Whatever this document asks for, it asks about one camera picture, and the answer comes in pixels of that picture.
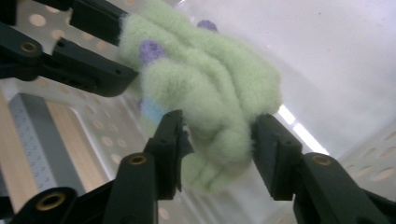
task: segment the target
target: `white bin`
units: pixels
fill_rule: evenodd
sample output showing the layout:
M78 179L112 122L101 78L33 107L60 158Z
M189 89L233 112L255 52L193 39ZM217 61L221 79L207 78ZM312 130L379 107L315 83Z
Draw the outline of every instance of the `white bin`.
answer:
M133 0L110 2L132 10ZM276 117L304 143L304 153L330 154L362 188L396 200L395 1L168 2L193 23L213 21L220 32L246 41L277 68L284 104ZM19 1L18 7L16 28L40 42L45 52L51 53L63 36L114 59L116 47L68 25L70 12L34 1ZM44 78L9 78L0 84L7 101L26 92L75 113L88 139L85 145L97 157L93 165L103 169L101 179L86 190L114 178L120 158L146 143L129 92L104 98ZM26 195L38 191L29 190ZM14 203L17 209L23 200ZM291 206L271 200L252 166L224 192L206 197L184 190L174 201L160 202L159 214L160 223L291 224L296 223Z

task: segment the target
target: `fuzzy green fabric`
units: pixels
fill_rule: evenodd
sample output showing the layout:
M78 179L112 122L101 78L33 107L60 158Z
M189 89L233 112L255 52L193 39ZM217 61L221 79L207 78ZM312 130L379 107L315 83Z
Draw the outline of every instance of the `fuzzy green fabric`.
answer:
M142 61L147 40L164 55ZM254 49L148 0L124 18L119 58L140 72L132 89L142 97L148 136L164 113L183 110L195 150L182 161L184 186L216 192L244 173L251 161L250 125L281 104L280 76Z

